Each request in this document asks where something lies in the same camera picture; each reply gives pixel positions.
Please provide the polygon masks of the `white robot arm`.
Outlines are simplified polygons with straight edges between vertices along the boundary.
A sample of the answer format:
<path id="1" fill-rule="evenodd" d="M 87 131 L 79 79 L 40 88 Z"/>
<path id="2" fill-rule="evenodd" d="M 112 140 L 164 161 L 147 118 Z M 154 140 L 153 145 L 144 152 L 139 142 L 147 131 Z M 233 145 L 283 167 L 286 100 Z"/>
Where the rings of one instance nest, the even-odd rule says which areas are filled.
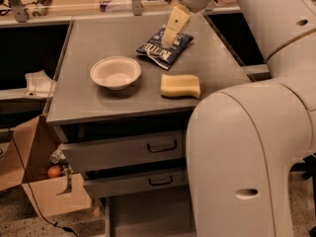
<path id="1" fill-rule="evenodd" d="M 197 237 L 293 237 L 289 171 L 315 151 L 316 8 L 311 0 L 237 3 L 271 77 L 217 91 L 191 115 Z"/>

